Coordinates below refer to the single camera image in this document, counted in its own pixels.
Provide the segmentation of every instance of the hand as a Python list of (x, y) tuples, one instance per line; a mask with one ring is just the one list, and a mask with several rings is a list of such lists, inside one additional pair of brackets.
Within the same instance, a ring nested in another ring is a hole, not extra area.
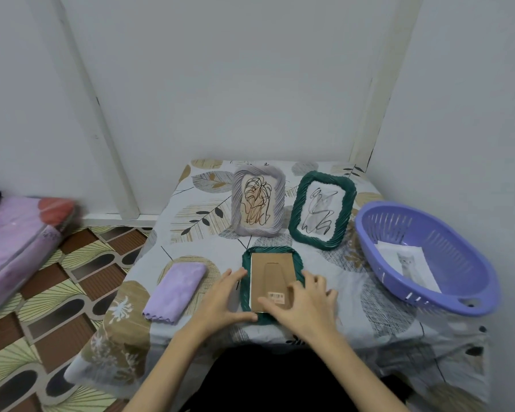
[(338, 292), (326, 291), (324, 277), (314, 276), (307, 270), (302, 273), (305, 277), (305, 288), (299, 281), (288, 285), (294, 290), (294, 305), (291, 309), (282, 309), (264, 297), (259, 298), (258, 302), (278, 322), (314, 346), (321, 339), (338, 334), (334, 315)]
[(221, 278), (213, 284), (212, 288), (206, 292), (197, 311), (185, 325), (196, 331), (199, 337), (204, 340), (215, 332), (236, 322), (258, 320), (258, 315), (254, 312), (231, 312), (227, 308), (229, 294), (234, 285), (246, 276), (247, 270), (240, 268), (235, 273), (231, 269), (221, 275)]

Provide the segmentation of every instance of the gray picture frame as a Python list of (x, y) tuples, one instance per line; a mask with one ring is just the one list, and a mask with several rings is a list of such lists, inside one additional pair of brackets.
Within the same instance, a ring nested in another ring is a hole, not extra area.
[[(274, 217), (271, 227), (247, 228), (240, 224), (242, 214), (240, 213), (240, 203), (244, 195), (242, 180), (246, 175), (259, 177), (260, 175), (272, 176), (277, 180), (275, 185), (275, 206), (272, 208), (271, 216)], [(284, 216), (284, 186), (286, 176), (278, 167), (275, 166), (240, 166), (233, 176), (233, 190), (231, 195), (231, 224), (234, 232), (238, 235), (259, 235), (262, 237), (274, 237), (282, 228)]]

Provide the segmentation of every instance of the person's right hand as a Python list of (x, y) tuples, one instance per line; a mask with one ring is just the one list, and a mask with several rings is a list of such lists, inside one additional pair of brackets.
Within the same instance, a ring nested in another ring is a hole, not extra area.
[(259, 298), (258, 302), (278, 322), (313, 346), (324, 338), (338, 334), (335, 316), (338, 292), (326, 291), (324, 277), (314, 276), (307, 270), (302, 273), (305, 288), (299, 281), (289, 284), (294, 290), (294, 305), (291, 309), (282, 309), (265, 297)]

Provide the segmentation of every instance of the basket handle hole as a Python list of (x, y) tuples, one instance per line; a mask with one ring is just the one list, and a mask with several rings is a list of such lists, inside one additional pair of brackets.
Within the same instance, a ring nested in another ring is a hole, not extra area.
[(460, 303), (462, 303), (465, 306), (468, 306), (469, 308), (477, 308), (481, 306), (481, 300), (477, 298), (460, 298), (458, 299)]

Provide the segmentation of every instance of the baseboard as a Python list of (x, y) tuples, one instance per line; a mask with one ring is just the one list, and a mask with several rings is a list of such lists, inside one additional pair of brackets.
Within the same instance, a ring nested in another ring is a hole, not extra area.
[(82, 217), (82, 227), (89, 226), (128, 226), (128, 227), (154, 227), (158, 215), (141, 214), (135, 220), (123, 220), (119, 214), (87, 214)]

